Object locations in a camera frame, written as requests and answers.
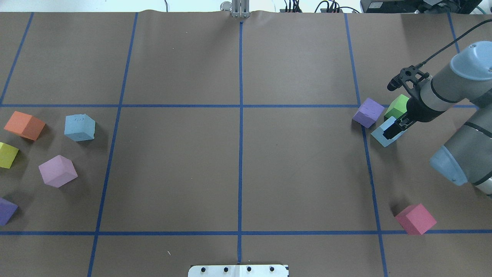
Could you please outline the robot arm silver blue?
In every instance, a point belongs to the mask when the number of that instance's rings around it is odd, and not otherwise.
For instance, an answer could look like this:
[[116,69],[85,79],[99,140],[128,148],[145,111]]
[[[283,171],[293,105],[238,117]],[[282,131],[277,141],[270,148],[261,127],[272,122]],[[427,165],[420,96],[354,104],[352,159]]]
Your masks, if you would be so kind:
[[469,44],[435,74],[422,66],[402,68],[388,83],[390,91],[403,88],[409,100],[402,115],[385,121],[381,139],[390,142],[415,124],[460,115],[447,125],[429,165],[449,183],[491,198],[491,42]]

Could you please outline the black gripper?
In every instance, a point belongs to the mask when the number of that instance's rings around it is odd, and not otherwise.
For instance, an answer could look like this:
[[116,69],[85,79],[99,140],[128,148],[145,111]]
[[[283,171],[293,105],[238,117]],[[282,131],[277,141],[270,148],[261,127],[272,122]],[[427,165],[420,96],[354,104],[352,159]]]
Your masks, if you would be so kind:
[[[422,72],[419,66],[411,65],[407,68],[402,68],[400,72],[391,78],[387,84],[387,90],[392,92],[403,87],[406,92],[413,98],[421,100],[421,85],[425,80],[428,80],[430,74]],[[384,132],[383,137],[387,140],[394,139],[400,133],[406,131],[414,124],[414,121],[409,118],[401,117],[396,119]]]

